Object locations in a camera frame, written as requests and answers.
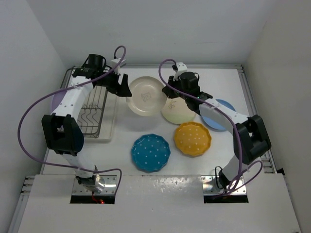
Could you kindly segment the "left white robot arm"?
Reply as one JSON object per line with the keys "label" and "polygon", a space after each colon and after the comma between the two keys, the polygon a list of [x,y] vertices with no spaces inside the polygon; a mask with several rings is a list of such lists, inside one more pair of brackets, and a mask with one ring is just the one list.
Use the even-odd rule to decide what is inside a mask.
{"label": "left white robot arm", "polygon": [[98,169],[88,156],[83,154],[84,135],[77,123],[85,99],[96,86],[120,96],[131,97],[128,75],[104,68],[77,67],[72,72],[69,90],[50,115],[44,115],[41,123],[49,149],[60,154],[75,171],[78,184],[92,193],[101,193],[104,182]]}

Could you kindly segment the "plain cream plate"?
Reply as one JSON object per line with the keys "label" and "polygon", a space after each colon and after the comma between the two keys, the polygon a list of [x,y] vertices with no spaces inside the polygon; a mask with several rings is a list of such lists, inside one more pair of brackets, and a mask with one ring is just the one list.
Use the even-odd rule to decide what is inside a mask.
{"label": "plain cream plate", "polygon": [[163,83],[151,76],[136,78],[129,84],[131,97],[126,97],[128,107],[137,115],[153,116],[163,109],[167,97],[162,92]]}

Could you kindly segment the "purple plate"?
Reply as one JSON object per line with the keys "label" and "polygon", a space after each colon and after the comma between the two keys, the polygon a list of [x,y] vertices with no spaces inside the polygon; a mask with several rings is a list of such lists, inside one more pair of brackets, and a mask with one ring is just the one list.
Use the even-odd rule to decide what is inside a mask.
{"label": "purple plate", "polygon": [[63,100],[66,91],[62,91],[53,95],[51,100],[50,112],[52,113]]}

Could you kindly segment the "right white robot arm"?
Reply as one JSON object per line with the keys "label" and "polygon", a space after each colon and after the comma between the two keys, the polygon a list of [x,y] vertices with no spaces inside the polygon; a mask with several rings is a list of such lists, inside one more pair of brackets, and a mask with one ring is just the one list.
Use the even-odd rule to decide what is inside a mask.
{"label": "right white robot arm", "polygon": [[216,183],[223,190],[235,188],[233,182],[271,148],[263,119],[259,115],[247,116],[233,111],[203,92],[193,72],[183,72],[177,79],[170,76],[164,84],[162,91],[166,97],[182,98],[191,111],[212,119],[232,134],[234,155],[219,171]]}

